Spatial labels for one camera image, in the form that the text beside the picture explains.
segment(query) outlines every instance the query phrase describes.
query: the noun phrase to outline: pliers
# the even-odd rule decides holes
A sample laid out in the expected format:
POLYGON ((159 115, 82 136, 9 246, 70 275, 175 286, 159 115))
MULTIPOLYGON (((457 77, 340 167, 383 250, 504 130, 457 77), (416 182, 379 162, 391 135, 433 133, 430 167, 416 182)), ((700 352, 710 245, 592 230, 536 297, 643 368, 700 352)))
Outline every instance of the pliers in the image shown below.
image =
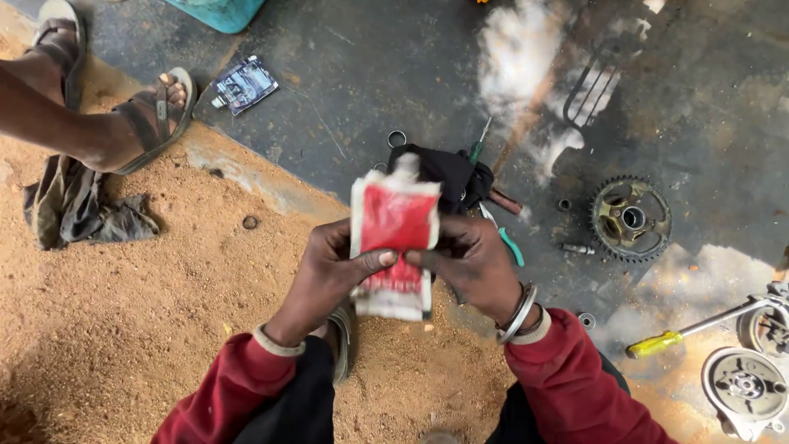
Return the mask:
POLYGON ((495 222, 495 219, 493 219, 493 215, 488 211, 487 208, 485 208, 485 205, 483 205, 482 202, 480 202, 480 213, 482 213, 482 217, 484 217, 487 220, 490 220, 493 223, 493 226, 496 227, 497 230, 499 230, 499 236, 501 236, 501 240, 503 240, 504 243, 506 243, 506 245, 510 248, 510 250, 512 250, 512 254, 515 255, 515 262, 518 263, 519 267, 522 267, 525 263, 523 261, 523 254, 521 254, 521 249, 518 248, 518 245, 512 242, 510 236, 508 236, 507 233, 504 231, 504 227, 499 228, 499 225, 495 222))

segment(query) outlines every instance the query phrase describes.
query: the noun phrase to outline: black cloth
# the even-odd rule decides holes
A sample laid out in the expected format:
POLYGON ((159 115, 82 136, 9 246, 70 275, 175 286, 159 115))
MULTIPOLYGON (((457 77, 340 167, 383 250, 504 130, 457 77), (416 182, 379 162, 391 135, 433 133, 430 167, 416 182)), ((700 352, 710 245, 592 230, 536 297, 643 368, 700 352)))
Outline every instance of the black cloth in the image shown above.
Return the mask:
POLYGON ((419 156, 419 179, 423 182, 441 182, 439 211, 445 214, 462 214, 477 202, 488 198, 493 186, 493 172, 481 162, 471 164, 466 151, 447 152, 408 144, 394 147, 389 155, 389 172, 403 153, 419 156), (463 191, 466 196, 461 200, 463 191))
MULTIPOLYGON (((331 385, 334 363, 329 344, 318 337, 307 337, 307 349, 296 359, 296 374, 280 396, 268 400, 254 412, 234 444, 331 444, 331 422, 335 389, 331 385)), ((619 387, 630 394, 625 378, 602 354, 603 371, 616 378, 619 387)), ((486 444, 542 443, 537 422, 523 389, 517 382, 507 391, 499 425, 486 444)))
POLYGON ((107 173, 68 156, 51 156, 41 179, 23 189, 23 214, 42 250, 68 243, 150 239, 158 224, 146 213, 146 194, 111 201, 103 192, 107 173))

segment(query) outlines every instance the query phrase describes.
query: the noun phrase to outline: fingernail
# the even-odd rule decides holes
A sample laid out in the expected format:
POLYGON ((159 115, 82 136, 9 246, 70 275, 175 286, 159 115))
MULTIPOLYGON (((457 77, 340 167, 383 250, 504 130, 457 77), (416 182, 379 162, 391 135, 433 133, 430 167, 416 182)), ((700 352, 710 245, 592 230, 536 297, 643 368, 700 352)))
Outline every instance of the fingernail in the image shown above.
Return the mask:
POLYGON ((384 251, 378 257, 378 262, 380 262, 381 265, 385 267, 388 267, 389 265, 394 265, 395 262, 397 262, 397 254, 395 254, 394 251, 384 251))
POLYGON ((422 259, 422 254, 418 251, 406 251, 406 259, 408 259, 409 262, 416 262, 418 264, 422 259))

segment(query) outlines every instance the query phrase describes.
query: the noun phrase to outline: green screwdriver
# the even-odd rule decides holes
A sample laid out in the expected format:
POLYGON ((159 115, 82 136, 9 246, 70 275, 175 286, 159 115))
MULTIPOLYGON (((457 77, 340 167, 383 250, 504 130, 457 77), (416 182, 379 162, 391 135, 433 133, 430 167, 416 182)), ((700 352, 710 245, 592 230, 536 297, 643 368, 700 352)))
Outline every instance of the green screwdriver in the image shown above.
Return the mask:
POLYGON ((485 139, 485 134, 488 133, 488 127, 491 125, 491 120, 493 120, 493 117, 488 117, 488 123, 485 123, 485 129, 482 130, 482 137, 480 137, 479 141, 474 142, 474 145, 471 145, 471 154, 469 154, 469 162, 471 162, 474 165, 477 164, 477 158, 479 158, 480 153, 482 152, 482 148, 485 147, 485 145, 482 143, 482 140, 485 139))

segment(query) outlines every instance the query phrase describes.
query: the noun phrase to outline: hand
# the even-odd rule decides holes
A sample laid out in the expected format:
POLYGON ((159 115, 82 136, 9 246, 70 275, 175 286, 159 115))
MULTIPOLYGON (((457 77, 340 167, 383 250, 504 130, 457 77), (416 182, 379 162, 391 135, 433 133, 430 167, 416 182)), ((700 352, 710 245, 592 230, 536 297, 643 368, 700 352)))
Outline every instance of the hand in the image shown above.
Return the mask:
MULTIPOLYGON (((436 249, 407 251, 406 262, 437 274, 499 325, 510 321, 521 297, 504 241, 490 220, 442 216, 436 249)), ((539 312, 532 311, 524 326, 539 318, 539 312)))
POLYGON ((312 230, 290 290, 264 329, 276 344, 296 347, 366 277, 397 262, 392 250, 373 250, 348 259, 348 219, 312 230))

